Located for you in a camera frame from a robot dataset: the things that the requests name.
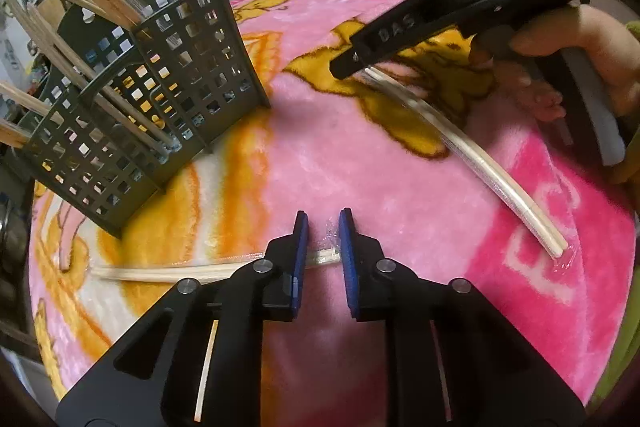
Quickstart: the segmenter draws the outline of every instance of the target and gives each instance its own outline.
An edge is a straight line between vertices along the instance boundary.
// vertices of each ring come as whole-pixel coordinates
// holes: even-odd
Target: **metal screw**
[[[200,283],[195,279],[182,279],[180,282],[178,282],[178,292],[183,295],[188,295],[189,293],[193,292],[194,289],[196,289],[199,285]]]
[[[469,293],[471,291],[471,283],[466,279],[454,279],[451,287],[458,293]]]
[[[396,263],[391,259],[380,259],[380,261],[376,263],[376,268],[382,273],[391,273],[396,269]]]
[[[273,263],[269,259],[258,259],[254,263],[254,270],[258,273],[267,273],[271,268],[273,268]]]

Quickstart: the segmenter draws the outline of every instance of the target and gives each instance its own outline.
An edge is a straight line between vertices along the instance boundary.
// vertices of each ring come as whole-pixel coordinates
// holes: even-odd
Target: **tablecloth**
[[[625,309],[634,222],[622,193],[576,165],[538,124],[471,69],[447,30],[382,64],[463,127],[550,214],[575,251],[566,269],[437,133],[328,61],[401,0],[237,0],[236,22],[272,108],[230,129],[136,214],[118,240],[36,187],[31,311],[62,397],[170,285],[112,282],[92,264],[206,264],[264,251],[310,219],[310,250],[335,246],[350,206],[358,229],[420,277],[466,277],[583,401]],[[58,256],[71,254],[62,273]],[[264,336],[264,425],[381,425],[383,325],[351,319],[339,264],[306,270],[302,309]]]

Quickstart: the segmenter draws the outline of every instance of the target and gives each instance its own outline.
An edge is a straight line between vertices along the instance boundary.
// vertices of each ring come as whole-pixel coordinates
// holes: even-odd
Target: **round table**
[[[170,285],[114,282],[97,264],[207,264],[264,251],[310,220],[333,248],[339,211],[388,257],[436,282],[471,280],[583,401],[609,357],[634,261],[622,194],[547,145],[538,124],[474,71],[448,30],[382,65],[463,127],[550,214],[575,253],[556,269],[524,225],[437,133],[329,60],[401,0],[236,0],[236,21],[272,109],[230,129],[117,240],[36,187],[29,256],[36,335],[62,397]],[[60,251],[71,269],[58,269]],[[266,325],[263,425],[369,425],[384,416],[383,325],[351,319],[339,264],[307,269],[300,315]]]

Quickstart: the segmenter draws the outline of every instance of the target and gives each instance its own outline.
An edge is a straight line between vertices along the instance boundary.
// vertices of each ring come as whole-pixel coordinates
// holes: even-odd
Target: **pink blanket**
[[[447,155],[433,130],[353,81],[336,82],[329,59],[362,23],[400,1],[234,2],[273,108],[178,177],[179,191],[169,190],[166,201],[171,208],[187,201],[180,215],[190,221],[153,227],[146,216],[115,247],[92,223],[72,219],[73,209],[62,222],[73,227],[71,236],[78,230],[74,241],[81,238],[92,262],[201,263],[264,251],[268,240],[290,233],[299,209],[310,218],[310,249],[329,248],[338,213],[350,206],[359,231],[418,276],[471,280],[586,402],[625,309],[635,242],[626,202],[547,146],[536,122],[495,91],[489,75],[469,70],[468,41],[454,31],[384,67],[464,126],[550,214],[575,251],[565,271],[554,270],[524,225]],[[56,215],[53,200],[45,200],[34,213],[32,308],[47,370],[63,393],[166,287],[55,275],[43,256],[62,252],[47,241],[64,249],[69,240],[58,231],[65,245],[55,243],[58,235],[44,225]],[[39,241],[42,252],[34,248]],[[81,243],[74,245],[77,256]],[[309,269],[305,278],[298,319],[266,327],[263,425],[380,425],[383,325],[350,318],[339,265]]]

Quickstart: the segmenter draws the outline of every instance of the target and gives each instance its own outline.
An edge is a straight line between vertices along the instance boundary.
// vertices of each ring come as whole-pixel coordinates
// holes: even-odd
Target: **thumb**
[[[640,42],[612,16],[591,6],[564,7],[539,15],[511,39],[520,55],[543,57],[562,48],[584,48],[611,86],[640,79]]]

